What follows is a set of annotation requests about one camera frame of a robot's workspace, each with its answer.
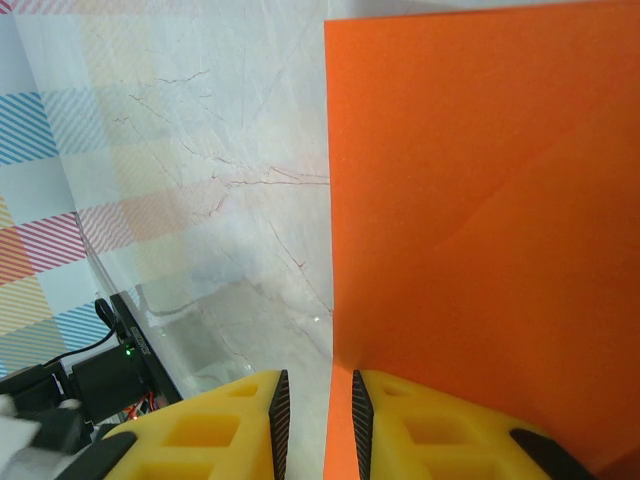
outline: orange cardboard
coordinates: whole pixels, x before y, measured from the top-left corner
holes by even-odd
[[[325,478],[357,478],[355,368],[537,424],[596,472],[640,446],[638,32],[635,2],[326,23]]]

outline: orange board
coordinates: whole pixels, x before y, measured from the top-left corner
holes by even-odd
[[[640,446],[640,7],[325,26],[335,282],[325,478],[354,368]]]

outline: black cable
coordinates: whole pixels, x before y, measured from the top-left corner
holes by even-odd
[[[100,317],[100,319],[105,323],[105,325],[107,326],[111,325],[109,333],[107,333],[102,338],[102,340],[98,340],[94,344],[91,344],[87,347],[79,348],[78,350],[73,350],[71,352],[63,353],[61,355],[58,355],[57,357],[53,357],[51,360],[49,360],[47,363],[43,365],[44,367],[51,365],[52,363],[56,363],[57,361],[62,360],[65,357],[76,355],[78,353],[88,352],[93,348],[99,347],[100,345],[102,345],[104,342],[106,342],[113,336],[113,334],[116,331],[116,323],[115,323],[115,318],[113,316],[113,311],[109,307],[109,304],[104,299],[99,298],[98,300],[95,301],[94,305],[96,307],[96,314],[98,315],[98,317]]]

